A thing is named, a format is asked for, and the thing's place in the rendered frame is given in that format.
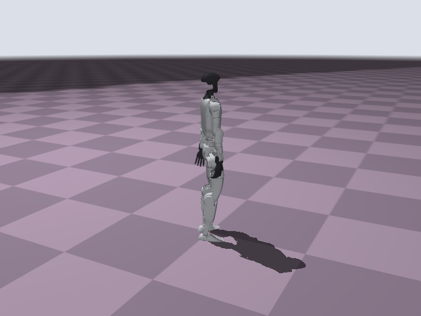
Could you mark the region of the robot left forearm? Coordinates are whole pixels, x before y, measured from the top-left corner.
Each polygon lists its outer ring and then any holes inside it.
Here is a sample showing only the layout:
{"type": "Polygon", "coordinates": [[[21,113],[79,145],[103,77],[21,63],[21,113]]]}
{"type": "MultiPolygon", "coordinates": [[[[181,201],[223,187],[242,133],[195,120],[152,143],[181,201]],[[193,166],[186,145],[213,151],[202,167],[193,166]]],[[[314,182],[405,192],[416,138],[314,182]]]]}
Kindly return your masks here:
{"type": "Polygon", "coordinates": [[[200,148],[202,149],[203,144],[205,144],[205,139],[207,139],[207,137],[203,134],[202,125],[200,127],[200,132],[201,132],[200,148]]]}

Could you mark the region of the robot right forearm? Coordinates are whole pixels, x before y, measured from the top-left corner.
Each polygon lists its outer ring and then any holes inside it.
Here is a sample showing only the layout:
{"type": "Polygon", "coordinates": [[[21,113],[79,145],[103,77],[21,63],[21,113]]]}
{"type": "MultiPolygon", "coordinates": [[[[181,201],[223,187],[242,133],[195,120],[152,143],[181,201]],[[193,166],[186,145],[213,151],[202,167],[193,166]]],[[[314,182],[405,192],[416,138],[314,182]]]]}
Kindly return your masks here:
{"type": "Polygon", "coordinates": [[[222,149],[222,139],[223,139],[223,130],[218,129],[216,131],[216,135],[215,135],[215,139],[213,140],[214,143],[214,154],[215,157],[218,156],[219,157],[219,162],[224,160],[224,156],[223,156],[223,149],[222,149]]]}

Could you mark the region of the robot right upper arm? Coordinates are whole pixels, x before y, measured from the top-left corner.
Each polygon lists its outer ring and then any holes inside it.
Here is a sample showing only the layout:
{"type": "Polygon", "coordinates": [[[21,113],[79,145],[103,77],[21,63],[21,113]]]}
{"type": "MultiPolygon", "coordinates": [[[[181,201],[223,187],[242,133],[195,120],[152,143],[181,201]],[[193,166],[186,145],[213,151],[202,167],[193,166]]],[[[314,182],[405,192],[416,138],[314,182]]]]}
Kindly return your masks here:
{"type": "Polygon", "coordinates": [[[209,111],[211,116],[211,125],[212,125],[212,134],[215,137],[216,131],[219,128],[220,124],[220,104],[217,101],[210,101],[209,102],[209,111]]]}

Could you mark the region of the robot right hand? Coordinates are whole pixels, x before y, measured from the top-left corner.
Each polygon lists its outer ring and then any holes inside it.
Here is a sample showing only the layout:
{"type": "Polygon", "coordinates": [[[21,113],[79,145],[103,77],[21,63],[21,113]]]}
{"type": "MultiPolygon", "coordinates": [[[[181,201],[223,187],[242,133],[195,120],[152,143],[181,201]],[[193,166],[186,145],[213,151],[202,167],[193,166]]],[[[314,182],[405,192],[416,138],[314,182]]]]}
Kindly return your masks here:
{"type": "Polygon", "coordinates": [[[223,171],[223,161],[219,162],[219,157],[216,156],[215,157],[215,163],[216,163],[216,167],[214,170],[214,175],[211,176],[211,178],[218,178],[219,176],[221,176],[221,173],[223,171]]]}

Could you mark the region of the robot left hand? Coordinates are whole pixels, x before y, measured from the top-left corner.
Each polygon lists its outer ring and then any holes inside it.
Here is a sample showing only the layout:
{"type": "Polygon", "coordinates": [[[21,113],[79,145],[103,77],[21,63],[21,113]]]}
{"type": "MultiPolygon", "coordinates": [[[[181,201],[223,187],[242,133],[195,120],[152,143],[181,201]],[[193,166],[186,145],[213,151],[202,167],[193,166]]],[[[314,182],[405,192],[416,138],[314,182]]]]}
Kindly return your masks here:
{"type": "Polygon", "coordinates": [[[202,160],[203,160],[203,167],[204,167],[205,160],[203,159],[203,149],[201,149],[201,148],[200,148],[200,144],[199,144],[199,151],[198,151],[198,153],[197,153],[197,157],[196,157],[196,160],[195,160],[195,164],[196,164],[196,162],[197,162],[197,158],[198,158],[198,163],[197,163],[197,166],[199,165],[199,160],[201,159],[201,162],[200,162],[200,167],[201,167],[202,160]]]}

